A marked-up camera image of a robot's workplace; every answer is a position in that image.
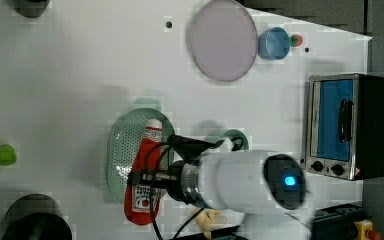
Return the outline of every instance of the white surface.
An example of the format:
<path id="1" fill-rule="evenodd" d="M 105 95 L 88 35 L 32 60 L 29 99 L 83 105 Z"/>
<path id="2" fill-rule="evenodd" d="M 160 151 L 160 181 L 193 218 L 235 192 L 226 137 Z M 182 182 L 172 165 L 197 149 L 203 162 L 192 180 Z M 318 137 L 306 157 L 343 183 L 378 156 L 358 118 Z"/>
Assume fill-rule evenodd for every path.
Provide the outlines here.
<path id="1" fill-rule="evenodd" d="M 0 239 L 7 209 L 31 192 L 58 201 L 75 239 L 155 239 L 151 225 L 126 221 L 105 183 L 110 129 L 137 97 L 158 99 L 178 134 L 237 128 L 252 148 L 299 159 L 308 76 L 367 70 L 362 36 L 252 11 L 258 33 L 281 26 L 304 43 L 283 61 L 257 58 L 245 77 L 220 86 L 199 72 L 186 44 L 188 22 L 205 2 L 53 1 L 43 17 L 26 19 L 0 0 L 0 143 L 18 155 L 0 167 Z M 319 208 L 362 197 L 362 182 L 309 182 Z M 186 218 L 186 206 L 166 196 L 164 235 Z"/>

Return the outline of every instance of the black container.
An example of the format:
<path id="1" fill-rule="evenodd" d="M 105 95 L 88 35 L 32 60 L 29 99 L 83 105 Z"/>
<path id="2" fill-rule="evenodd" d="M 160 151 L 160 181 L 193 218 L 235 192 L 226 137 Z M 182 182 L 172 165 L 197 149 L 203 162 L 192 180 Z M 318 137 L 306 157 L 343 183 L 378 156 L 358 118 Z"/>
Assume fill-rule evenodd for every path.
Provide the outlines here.
<path id="1" fill-rule="evenodd" d="M 42 16 L 51 0 L 13 0 L 15 10 L 28 18 Z"/>
<path id="2" fill-rule="evenodd" d="M 7 229 L 2 240 L 72 240 L 58 204 L 49 196 L 32 194 L 18 199 L 5 217 Z"/>

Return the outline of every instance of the black cable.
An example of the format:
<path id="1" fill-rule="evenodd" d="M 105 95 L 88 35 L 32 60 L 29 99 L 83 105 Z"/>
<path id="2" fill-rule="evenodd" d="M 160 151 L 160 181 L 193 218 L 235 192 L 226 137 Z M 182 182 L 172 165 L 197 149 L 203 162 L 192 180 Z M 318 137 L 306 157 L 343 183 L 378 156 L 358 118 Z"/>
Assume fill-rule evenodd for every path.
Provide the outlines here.
<path id="1" fill-rule="evenodd" d="M 165 145 L 170 145 L 170 143 L 168 143 L 168 142 L 158 143 L 157 145 L 153 146 L 151 149 L 148 150 L 148 152 L 145 155 L 145 167 L 146 167 L 146 170 L 150 171 L 150 169 L 149 169 L 149 157 L 151 156 L 151 153 L 153 151 L 155 151 L 155 149 L 157 149 L 159 147 L 162 147 L 162 146 L 165 146 Z"/>
<path id="2" fill-rule="evenodd" d="M 155 168 L 154 168 L 154 171 L 152 172 L 152 181 L 151 181 L 151 186 L 150 186 L 150 189 L 149 189 L 149 211 L 151 213 L 151 219 L 152 219 L 152 225 L 154 227 L 154 230 L 155 230 L 155 233 L 158 237 L 159 240 L 163 240 L 163 237 L 161 236 L 161 233 L 160 233 L 160 230 L 158 228 L 158 225 L 157 225 L 157 221 L 156 221 L 156 217 L 155 217 L 155 213 L 154 213 L 154 208 L 153 208 L 153 205 L 154 205 L 154 202 L 153 202 L 153 191 L 154 191 L 154 183 L 155 183 L 155 180 L 156 180 L 156 171 L 158 169 L 158 166 L 160 165 L 162 159 L 164 158 L 164 156 L 172 149 L 173 147 L 169 146 L 167 147 L 166 149 L 164 149 L 164 151 L 161 153 L 160 157 L 158 158 L 156 164 L 155 164 Z M 149 152 L 151 151 L 154 151 L 155 149 L 157 149 L 157 147 L 154 147 L 154 148 L 151 148 Z M 150 154 L 147 154 L 145 159 L 148 160 Z M 177 231 L 177 233 L 174 235 L 174 238 L 173 239 L 176 239 L 179 234 L 182 232 L 182 230 L 193 220 L 195 219 L 196 216 L 198 216 L 198 214 L 200 214 L 204 209 L 201 208 L 199 211 L 197 211 L 194 215 L 192 215 L 180 228 L 179 230 Z"/>
<path id="3" fill-rule="evenodd" d="M 236 143 L 235 143 L 236 140 L 241 140 L 241 143 L 240 143 L 239 147 L 238 147 L 238 145 L 236 145 Z M 241 137 L 234 137 L 234 138 L 232 138 L 230 141 L 234 144 L 234 146 L 233 146 L 233 148 L 232 148 L 232 151 L 240 150 L 240 149 L 243 147 L 243 145 L 244 145 L 244 139 L 241 138 Z"/>
<path id="4" fill-rule="evenodd" d="M 291 217 L 291 218 L 293 218 L 293 219 L 295 219 L 295 220 L 297 220 L 299 223 L 301 223 L 304 227 L 306 227 L 307 229 L 309 229 L 309 230 L 311 230 L 310 229 L 310 227 L 309 226 L 307 226 L 307 224 L 305 224 L 305 223 L 303 223 L 303 222 L 301 222 L 297 217 L 295 217 L 295 216 L 292 216 L 291 214 L 289 214 L 289 213 L 285 213 L 285 215 L 286 216 L 289 216 L 289 217 Z"/>
<path id="5" fill-rule="evenodd" d="M 164 151 L 161 153 L 160 157 L 158 158 L 158 161 L 155 164 L 154 171 L 152 172 L 152 181 L 151 181 L 151 186 L 149 189 L 149 211 L 151 213 L 152 225 L 154 226 L 155 233 L 157 234 L 157 237 L 159 240 L 163 240 L 163 237 L 161 236 L 160 230 L 158 229 L 157 221 L 155 220 L 155 213 L 154 213 L 154 206 L 153 206 L 154 205 L 154 203 L 153 203 L 154 183 L 155 183 L 156 172 L 157 172 L 158 166 L 160 165 L 161 160 L 163 159 L 164 155 L 168 151 L 170 151 L 170 149 L 172 149 L 171 146 L 164 149 Z"/>
<path id="6" fill-rule="evenodd" d="M 198 212 L 196 212 L 194 215 L 192 215 L 185 223 L 183 223 L 183 225 L 179 228 L 179 230 L 177 230 L 177 233 L 176 235 L 174 235 L 174 239 L 176 239 L 179 234 L 182 232 L 183 228 L 185 228 L 193 219 L 195 219 L 202 211 L 204 211 L 204 208 L 201 208 L 198 210 Z"/>

